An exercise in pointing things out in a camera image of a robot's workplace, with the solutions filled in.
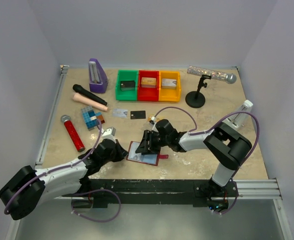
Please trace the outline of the red leather card holder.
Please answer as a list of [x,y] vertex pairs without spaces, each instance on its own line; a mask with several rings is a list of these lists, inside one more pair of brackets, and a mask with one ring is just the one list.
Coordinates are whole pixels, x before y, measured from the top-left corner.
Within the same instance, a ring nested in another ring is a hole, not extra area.
[[[138,145],[139,145],[138,142],[131,141],[130,145],[129,145],[129,151],[131,148],[136,149],[138,147]],[[147,155],[143,155],[143,156],[144,156],[143,162],[138,162],[138,161],[131,161],[131,162],[136,162],[136,163],[146,164],[146,165],[151,165],[151,166],[158,166],[159,160],[166,160],[169,158],[169,155],[167,155],[167,154],[147,154]]]

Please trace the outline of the grey credit card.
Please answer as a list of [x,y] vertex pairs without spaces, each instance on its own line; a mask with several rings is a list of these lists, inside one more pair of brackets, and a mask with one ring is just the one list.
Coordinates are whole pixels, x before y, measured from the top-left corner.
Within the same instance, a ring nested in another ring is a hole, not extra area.
[[131,120],[141,120],[146,118],[146,111],[145,110],[135,110],[130,111],[130,119]]

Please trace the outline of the blue credit card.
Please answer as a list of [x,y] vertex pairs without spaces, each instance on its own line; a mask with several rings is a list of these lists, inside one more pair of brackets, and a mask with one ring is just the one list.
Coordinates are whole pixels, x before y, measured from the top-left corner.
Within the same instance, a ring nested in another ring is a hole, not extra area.
[[128,114],[127,109],[120,109],[120,108],[115,108],[112,111],[112,116],[118,117],[118,118],[126,118]]

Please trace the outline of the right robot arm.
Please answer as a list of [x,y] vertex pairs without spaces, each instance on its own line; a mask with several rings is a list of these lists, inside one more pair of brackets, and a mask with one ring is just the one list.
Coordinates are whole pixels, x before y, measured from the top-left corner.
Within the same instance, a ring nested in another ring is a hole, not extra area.
[[159,154],[162,147],[169,147],[176,153],[207,149],[219,161],[211,178],[210,192],[221,196],[227,191],[227,183],[238,171],[251,153],[251,142],[224,122],[208,133],[177,131],[167,119],[155,124],[153,130],[145,130],[135,153],[141,155]]

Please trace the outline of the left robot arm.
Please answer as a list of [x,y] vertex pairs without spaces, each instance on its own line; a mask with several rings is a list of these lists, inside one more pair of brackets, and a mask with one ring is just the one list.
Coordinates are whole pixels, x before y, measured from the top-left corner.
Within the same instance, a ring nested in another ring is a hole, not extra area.
[[118,140],[104,139],[74,160],[56,167],[21,168],[0,190],[4,213],[14,220],[29,215],[37,206],[56,197],[85,196],[92,190],[89,177],[109,162],[120,162],[128,152]]

